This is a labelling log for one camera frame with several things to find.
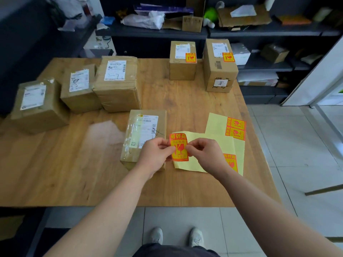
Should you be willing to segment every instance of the sneaker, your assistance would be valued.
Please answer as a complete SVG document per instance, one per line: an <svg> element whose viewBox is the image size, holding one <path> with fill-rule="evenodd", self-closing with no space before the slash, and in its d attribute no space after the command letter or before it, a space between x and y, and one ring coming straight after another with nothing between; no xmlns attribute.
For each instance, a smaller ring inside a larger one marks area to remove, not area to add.
<svg viewBox="0 0 343 257"><path fill-rule="evenodd" d="M162 245L163 243L163 232L162 229L159 227L155 227L152 229L150 234L150 242L151 243L159 243Z"/></svg>
<svg viewBox="0 0 343 257"><path fill-rule="evenodd" d="M198 228L193 228L189 234L189 246L202 246L204 247L204 237Z"/></svg>

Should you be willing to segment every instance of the wooden table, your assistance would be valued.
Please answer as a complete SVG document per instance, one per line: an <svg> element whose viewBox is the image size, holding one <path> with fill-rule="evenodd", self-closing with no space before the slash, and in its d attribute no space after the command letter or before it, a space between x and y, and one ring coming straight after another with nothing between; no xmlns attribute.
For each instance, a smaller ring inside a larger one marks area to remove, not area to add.
<svg viewBox="0 0 343 257"><path fill-rule="evenodd" d="M205 132L210 112L247 122L244 177L281 202L237 83L230 93L206 92L202 61L195 81L170 81L169 59L139 59L143 109L167 110L167 135ZM61 80L65 67L100 59L53 59L40 77ZM119 162L129 113L71 115L70 125L36 135L6 118L0 125L0 206L95 206L127 174ZM138 206L234 207L208 173L168 163L143 188Z"/></svg>

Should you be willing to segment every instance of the plastic bag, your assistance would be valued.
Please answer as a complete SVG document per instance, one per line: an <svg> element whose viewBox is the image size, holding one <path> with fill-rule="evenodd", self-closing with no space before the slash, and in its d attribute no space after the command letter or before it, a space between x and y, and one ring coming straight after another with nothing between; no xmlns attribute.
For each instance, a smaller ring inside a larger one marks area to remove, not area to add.
<svg viewBox="0 0 343 257"><path fill-rule="evenodd" d="M130 14L126 16L121 23L127 26L160 30L164 23L164 13L151 11L149 16Z"/></svg>

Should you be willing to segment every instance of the hand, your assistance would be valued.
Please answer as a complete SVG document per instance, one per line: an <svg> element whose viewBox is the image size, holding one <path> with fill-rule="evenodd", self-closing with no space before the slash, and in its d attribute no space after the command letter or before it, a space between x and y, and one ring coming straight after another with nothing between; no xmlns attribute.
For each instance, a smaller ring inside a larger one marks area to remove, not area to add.
<svg viewBox="0 0 343 257"><path fill-rule="evenodd" d="M147 179L150 179L165 161L172 160L174 151L175 146L170 146L169 140L163 138L148 140L141 149L135 168L144 171Z"/></svg>
<svg viewBox="0 0 343 257"><path fill-rule="evenodd" d="M186 145L189 156L194 156L201 167L216 179L226 170L232 170L215 140L198 138Z"/></svg>

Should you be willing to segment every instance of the person's left hand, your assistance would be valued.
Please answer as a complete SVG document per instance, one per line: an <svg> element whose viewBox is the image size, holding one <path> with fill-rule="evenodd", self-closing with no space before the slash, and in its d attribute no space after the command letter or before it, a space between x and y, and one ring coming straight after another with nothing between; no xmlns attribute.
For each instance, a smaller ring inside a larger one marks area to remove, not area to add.
<svg viewBox="0 0 343 257"><path fill-rule="evenodd" d="M158 171L165 161L171 160L175 146L169 140L154 138L144 143L135 168L144 171L148 179Z"/></svg>

